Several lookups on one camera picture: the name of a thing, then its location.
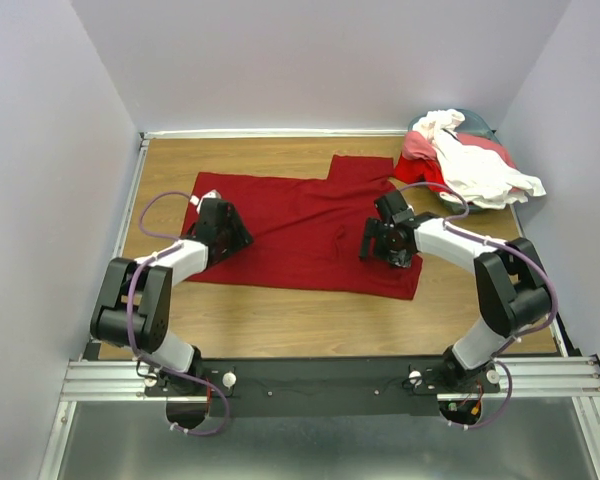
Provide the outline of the dark red t shirt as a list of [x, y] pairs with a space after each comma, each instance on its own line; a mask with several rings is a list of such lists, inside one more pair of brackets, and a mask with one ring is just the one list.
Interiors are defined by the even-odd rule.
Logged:
[[193, 194], [217, 190], [254, 242], [192, 281], [413, 299], [420, 257], [408, 268], [359, 257], [365, 221], [375, 199], [393, 191], [393, 171], [390, 158], [333, 156], [324, 179], [198, 174]]

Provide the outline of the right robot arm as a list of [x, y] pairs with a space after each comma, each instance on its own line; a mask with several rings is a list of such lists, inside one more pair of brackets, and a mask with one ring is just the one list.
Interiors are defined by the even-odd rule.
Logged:
[[557, 313], [555, 288], [526, 238], [492, 239], [429, 213], [365, 221], [360, 258], [372, 255], [406, 268], [418, 253], [473, 274], [479, 305], [478, 320], [447, 348], [433, 372], [423, 376], [436, 385], [465, 390], [494, 357], [518, 338], [540, 330], [539, 321], [550, 324]]

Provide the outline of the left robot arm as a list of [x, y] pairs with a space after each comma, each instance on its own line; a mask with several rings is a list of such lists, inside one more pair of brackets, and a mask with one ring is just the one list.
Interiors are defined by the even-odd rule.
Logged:
[[95, 339], [168, 369], [167, 382], [181, 395], [200, 387], [202, 360], [198, 348], [170, 330], [172, 289], [253, 243], [236, 207], [217, 191], [189, 203], [198, 220], [171, 246], [109, 262], [90, 323]]

